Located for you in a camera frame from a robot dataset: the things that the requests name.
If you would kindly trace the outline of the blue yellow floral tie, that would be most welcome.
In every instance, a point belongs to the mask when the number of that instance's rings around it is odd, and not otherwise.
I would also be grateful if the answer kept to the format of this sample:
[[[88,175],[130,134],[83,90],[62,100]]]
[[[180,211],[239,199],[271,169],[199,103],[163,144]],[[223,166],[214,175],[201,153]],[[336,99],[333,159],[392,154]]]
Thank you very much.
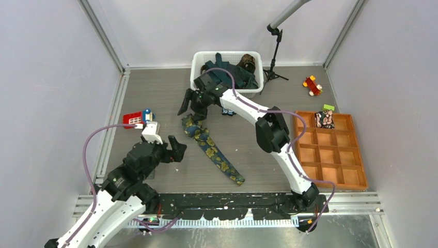
[[[245,178],[236,170],[232,163],[224,156],[210,137],[208,128],[202,126],[201,121],[195,121],[192,114],[181,119],[185,134],[192,138],[213,164],[230,180],[237,185],[242,185]]]

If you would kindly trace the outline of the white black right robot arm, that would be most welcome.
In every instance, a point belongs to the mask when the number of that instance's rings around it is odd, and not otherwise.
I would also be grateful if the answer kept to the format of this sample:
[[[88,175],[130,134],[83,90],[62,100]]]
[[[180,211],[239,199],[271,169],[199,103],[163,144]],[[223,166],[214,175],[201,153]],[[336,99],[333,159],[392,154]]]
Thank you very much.
[[[261,106],[249,100],[236,91],[233,76],[230,75],[229,78],[229,83],[219,82],[206,72],[195,79],[196,90],[186,90],[178,112],[178,115],[182,115],[187,110],[192,110],[191,114],[182,118],[185,133],[195,140],[210,160],[230,179],[243,183],[243,177],[221,153],[209,130],[202,126],[211,105],[235,111],[255,127],[257,145],[271,154],[280,165],[290,184],[293,204],[299,211],[308,212],[315,206],[319,190],[315,180],[306,175],[292,151],[292,141],[284,119],[285,111],[276,106]]]

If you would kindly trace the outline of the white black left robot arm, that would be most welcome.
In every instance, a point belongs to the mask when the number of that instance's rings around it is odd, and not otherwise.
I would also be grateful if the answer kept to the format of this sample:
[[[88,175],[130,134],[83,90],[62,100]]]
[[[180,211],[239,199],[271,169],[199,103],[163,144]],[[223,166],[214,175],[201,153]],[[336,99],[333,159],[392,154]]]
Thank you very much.
[[[173,135],[163,141],[156,121],[128,126],[142,131],[141,142],[133,145],[99,187],[91,185],[92,204],[69,231],[50,239],[45,247],[105,247],[140,214],[158,209],[158,193],[144,181],[159,164],[181,162],[187,146]]]

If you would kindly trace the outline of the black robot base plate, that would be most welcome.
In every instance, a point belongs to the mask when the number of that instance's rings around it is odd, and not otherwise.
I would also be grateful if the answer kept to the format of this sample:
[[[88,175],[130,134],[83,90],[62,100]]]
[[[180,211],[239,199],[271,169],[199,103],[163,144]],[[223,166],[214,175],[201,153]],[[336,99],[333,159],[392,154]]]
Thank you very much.
[[[250,215],[257,221],[285,220],[298,214],[314,217],[326,203],[325,195],[320,194],[309,207],[300,207],[291,193],[162,193],[158,199],[155,209],[145,214],[158,213],[168,220],[242,220]]]

